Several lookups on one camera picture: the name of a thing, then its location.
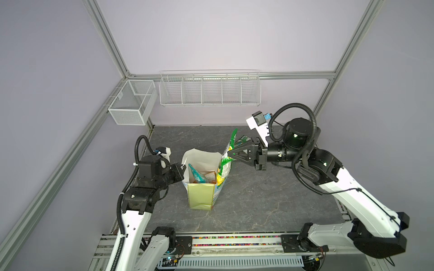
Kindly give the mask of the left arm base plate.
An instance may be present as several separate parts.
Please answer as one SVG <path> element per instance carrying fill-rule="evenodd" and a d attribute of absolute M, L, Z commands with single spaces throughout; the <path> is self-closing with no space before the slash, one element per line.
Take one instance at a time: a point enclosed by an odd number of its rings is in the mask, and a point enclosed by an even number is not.
<path fill-rule="evenodd" d="M 190 255 L 193 248 L 192 236 L 176 236 L 169 238 L 168 250 L 165 255 Z"/>

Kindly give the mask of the yellow-green Fox's candy packet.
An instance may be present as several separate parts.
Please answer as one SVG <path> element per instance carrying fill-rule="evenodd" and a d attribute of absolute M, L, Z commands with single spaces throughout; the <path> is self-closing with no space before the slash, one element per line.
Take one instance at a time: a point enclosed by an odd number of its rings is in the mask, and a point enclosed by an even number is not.
<path fill-rule="evenodd" d="M 233 130 L 232 134 L 231 134 L 231 139 L 229 144 L 227 145 L 220 163 L 219 163 L 219 168 L 218 168 L 218 173 L 217 173 L 217 185 L 218 186 L 222 186 L 224 181 L 226 180 L 226 178 L 228 177 L 230 170 L 231 170 L 231 165 L 232 165 L 232 161 L 233 159 L 229 157 L 228 152 L 230 150 L 233 150 L 235 147 L 235 139 L 236 139 L 236 135 L 237 135 L 237 131 L 238 129 Z"/>

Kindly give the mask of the white and green paper bag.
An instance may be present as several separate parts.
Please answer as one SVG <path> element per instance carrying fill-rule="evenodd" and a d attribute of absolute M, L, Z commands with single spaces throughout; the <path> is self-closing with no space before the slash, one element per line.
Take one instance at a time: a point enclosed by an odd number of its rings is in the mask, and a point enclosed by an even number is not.
<path fill-rule="evenodd" d="M 194 210 L 212 210 L 231 171 L 233 159 L 225 152 L 206 152 L 192 149 L 185 152 L 186 166 L 183 185 L 188 202 Z"/>

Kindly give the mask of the orange Fox's candy packet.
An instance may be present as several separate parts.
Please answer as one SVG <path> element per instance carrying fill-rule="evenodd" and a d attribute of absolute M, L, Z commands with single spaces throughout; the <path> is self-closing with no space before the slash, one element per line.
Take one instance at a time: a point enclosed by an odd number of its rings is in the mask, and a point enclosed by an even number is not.
<path fill-rule="evenodd" d="M 217 184 L 217 173 L 215 171 L 208 172 L 203 175 L 207 184 Z"/>

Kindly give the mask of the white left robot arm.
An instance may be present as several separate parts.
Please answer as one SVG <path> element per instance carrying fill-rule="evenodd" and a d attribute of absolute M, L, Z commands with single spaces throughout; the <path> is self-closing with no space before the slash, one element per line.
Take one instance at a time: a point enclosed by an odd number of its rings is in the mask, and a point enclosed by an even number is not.
<path fill-rule="evenodd" d="M 182 182 L 186 167 L 170 162 L 168 147 L 154 149 L 145 135 L 134 146 L 134 171 L 116 204 L 119 230 L 109 258 L 108 271 L 153 271 L 165 254 L 176 251 L 175 229 L 157 227 L 148 242 L 144 231 L 156 204 L 172 184 Z"/>

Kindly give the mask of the teal Fox's candy packet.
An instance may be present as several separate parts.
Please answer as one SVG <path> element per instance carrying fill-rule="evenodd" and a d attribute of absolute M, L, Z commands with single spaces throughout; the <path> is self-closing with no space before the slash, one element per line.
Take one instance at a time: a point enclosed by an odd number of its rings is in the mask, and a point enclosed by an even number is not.
<path fill-rule="evenodd" d="M 200 173 L 198 170 L 196 170 L 191 164 L 189 164 L 189 169 L 192 173 L 192 176 L 194 178 L 194 182 L 198 184 L 205 184 L 205 178 L 202 173 Z"/>

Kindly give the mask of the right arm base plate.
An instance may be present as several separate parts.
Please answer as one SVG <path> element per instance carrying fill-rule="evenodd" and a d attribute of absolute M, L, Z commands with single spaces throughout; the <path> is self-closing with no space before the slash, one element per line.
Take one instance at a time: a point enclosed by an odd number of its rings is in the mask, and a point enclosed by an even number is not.
<path fill-rule="evenodd" d="M 317 246 L 308 239 L 299 240 L 298 234 L 283 234 L 280 238 L 285 253 L 329 252 L 329 247 L 327 245 Z"/>

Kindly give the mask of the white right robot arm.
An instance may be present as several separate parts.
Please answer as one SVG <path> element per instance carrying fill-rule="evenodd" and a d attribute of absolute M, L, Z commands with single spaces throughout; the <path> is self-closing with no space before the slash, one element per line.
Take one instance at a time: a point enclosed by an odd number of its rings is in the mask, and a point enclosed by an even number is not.
<path fill-rule="evenodd" d="M 328 225 L 308 222 L 294 241 L 284 237 L 283 243 L 303 252 L 324 253 L 330 246 L 352 247 L 376 259 L 404 253 L 408 241 L 402 232 L 409 227 L 409 216 L 385 206 L 352 177 L 338 158 L 316 147 L 321 130 L 308 106 L 290 103 L 279 113 L 291 108 L 305 111 L 307 118 L 287 122 L 281 135 L 275 136 L 272 126 L 277 114 L 266 117 L 256 112 L 247 123 L 258 137 L 233 147 L 228 156 L 258 171 L 264 171 L 269 163 L 285 162 L 304 187 L 318 195 L 333 196 L 354 219 Z"/>

